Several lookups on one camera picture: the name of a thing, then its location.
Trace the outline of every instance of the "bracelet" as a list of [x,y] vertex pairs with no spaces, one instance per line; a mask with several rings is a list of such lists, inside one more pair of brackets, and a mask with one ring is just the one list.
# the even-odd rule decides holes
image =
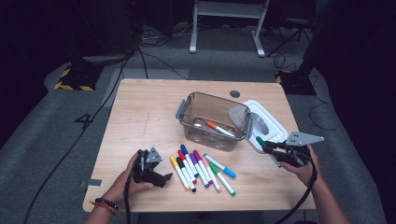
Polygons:
[[116,211],[119,211],[119,207],[118,207],[115,203],[113,203],[113,202],[111,202],[111,201],[109,201],[109,200],[107,200],[107,199],[104,199],[104,198],[97,198],[97,199],[95,199],[95,202],[96,202],[96,203],[105,203],[105,204],[107,204],[108,206],[110,206],[110,207],[116,209]]
[[111,212],[111,214],[113,214],[113,216],[115,216],[117,214],[117,209],[109,206],[106,203],[97,203],[97,202],[92,202],[92,201],[90,201],[90,203],[95,205],[96,207],[104,207],[104,208],[106,208],[107,210],[109,210]]

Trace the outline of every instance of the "white metal stand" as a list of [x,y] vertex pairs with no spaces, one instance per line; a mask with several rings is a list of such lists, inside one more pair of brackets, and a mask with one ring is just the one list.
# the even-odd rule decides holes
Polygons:
[[262,22],[264,21],[265,12],[267,11],[268,0],[264,4],[240,4],[240,3],[223,3],[223,2],[206,2],[195,0],[192,35],[190,42],[190,53],[195,53],[197,48],[197,22],[198,15],[203,16],[221,16],[221,17],[237,17],[237,18],[251,18],[259,19],[256,31],[252,31],[254,44],[256,45],[257,53],[260,57],[265,56],[262,49],[262,42],[259,39],[259,34],[262,29]]

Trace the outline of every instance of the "pile of markers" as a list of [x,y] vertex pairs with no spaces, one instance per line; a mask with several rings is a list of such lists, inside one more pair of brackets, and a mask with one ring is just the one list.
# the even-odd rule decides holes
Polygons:
[[197,178],[200,177],[206,188],[209,188],[213,184],[217,191],[221,191],[221,187],[215,177],[216,174],[230,194],[235,196],[235,190],[233,190],[219,170],[222,170],[231,178],[236,178],[236,174],[233,171],[221,165],[207,154],[201,157],[197,150],[189,154],[184,145],[180,145],[180,148],[177,152],[177,158],[171,156],[171,162],[186,190],[195,192],[195,184],[197,183]]

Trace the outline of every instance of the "purple marker cap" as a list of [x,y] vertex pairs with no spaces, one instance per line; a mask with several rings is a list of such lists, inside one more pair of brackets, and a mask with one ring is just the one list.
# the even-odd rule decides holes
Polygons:
[[196,159],[197,161],[200,161],[200,160],[201,160],[201,156],[199,155],[198,151],[197,151],[197,150],[194,150],[193,153],[194,153],[195,159]]
[[196,163],[198,163],[197,160],[195,159],[194,154],[192,154],[192,153],[190,153],[190,159],[191,159],[192,163],[194,163],[194,165],[195,165]]

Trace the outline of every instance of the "transparent plastic container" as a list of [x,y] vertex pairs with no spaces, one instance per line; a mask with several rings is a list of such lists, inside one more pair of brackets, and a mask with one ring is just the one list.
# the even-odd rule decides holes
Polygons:
[[[233,150],[248,136],[250,127],[250,110],[246,105],[202,92],[193,92],[182,100],[176,118],[188,140],[223,151]],[[228,134],[210,127],[208,121]]]

